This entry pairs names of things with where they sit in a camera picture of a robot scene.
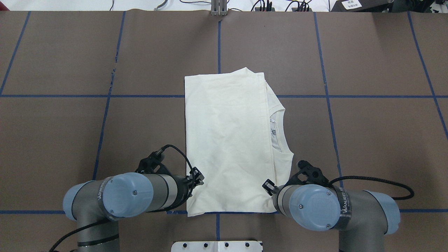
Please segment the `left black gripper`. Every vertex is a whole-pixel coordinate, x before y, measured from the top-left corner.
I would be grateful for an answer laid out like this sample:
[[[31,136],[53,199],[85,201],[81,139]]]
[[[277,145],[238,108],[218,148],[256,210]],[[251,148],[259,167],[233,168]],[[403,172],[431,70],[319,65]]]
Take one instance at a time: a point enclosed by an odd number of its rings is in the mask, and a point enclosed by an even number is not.
[[[204,184],[204,175],[196,168],[189,166],[187,175],[175,175],[163,164],[165,149],[159,149],[139,161],[135,172],[140,174],[167,175],[172,178],[177,186],[178,196],[189,196],[195,187]]]

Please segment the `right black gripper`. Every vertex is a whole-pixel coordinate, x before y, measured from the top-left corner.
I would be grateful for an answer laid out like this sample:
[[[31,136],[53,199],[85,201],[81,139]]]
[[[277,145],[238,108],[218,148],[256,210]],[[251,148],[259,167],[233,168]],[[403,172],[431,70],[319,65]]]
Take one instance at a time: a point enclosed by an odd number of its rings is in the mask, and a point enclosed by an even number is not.
[[[280,193],[280,191],[286,186],[303,186],[308,184],[315,184],[323,186],[325,188],[330,187],[329,180],[323,175],[320,168],[312,166],[308,161],[301,160],[297,163],[298,172],[290,177],[290,179],[284,185],[275,185],[272,180],[267,179],[262,188],[268,193],[269,196]]]

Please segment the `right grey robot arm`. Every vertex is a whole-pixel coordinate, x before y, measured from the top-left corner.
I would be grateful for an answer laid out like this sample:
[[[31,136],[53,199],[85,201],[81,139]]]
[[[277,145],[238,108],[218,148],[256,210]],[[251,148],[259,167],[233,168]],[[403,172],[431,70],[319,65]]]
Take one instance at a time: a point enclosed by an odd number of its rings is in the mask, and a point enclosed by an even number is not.
[[[384,252],[385,237],[397,232],[396,201],[383,193],[347,190],[328,180],[320,168],[301,160],[284,185],[267,179],[264,190],[277,212],[310,231],[338,231],[340,252]]]

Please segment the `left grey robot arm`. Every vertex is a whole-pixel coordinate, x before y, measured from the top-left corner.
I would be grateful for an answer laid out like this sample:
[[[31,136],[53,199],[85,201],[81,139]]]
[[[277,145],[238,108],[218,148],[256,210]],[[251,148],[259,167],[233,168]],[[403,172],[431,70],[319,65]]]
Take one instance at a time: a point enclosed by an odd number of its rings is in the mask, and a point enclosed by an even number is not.
[[[186,203],[193,189],[203,185],[204,175],[182,151],[179,153],[189,173],[172,174],[163,164],[164,152],[170,147],[174,148],[165,145],[141,159],[136,171],[70,188],[63,199],[63,211],[77,223],[77,229],[57,240],[50,251],[55,252],[65,239],[77,234],[78,252],[118,252],[120,219],[166,212]]]

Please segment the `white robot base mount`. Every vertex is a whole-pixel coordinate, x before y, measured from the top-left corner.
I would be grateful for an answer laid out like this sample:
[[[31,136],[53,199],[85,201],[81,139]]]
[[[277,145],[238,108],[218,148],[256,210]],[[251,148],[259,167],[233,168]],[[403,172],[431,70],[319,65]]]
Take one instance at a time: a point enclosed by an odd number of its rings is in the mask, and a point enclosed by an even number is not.
[[[171,252],[263,252],[261,241],[184,241],[175,242]]]

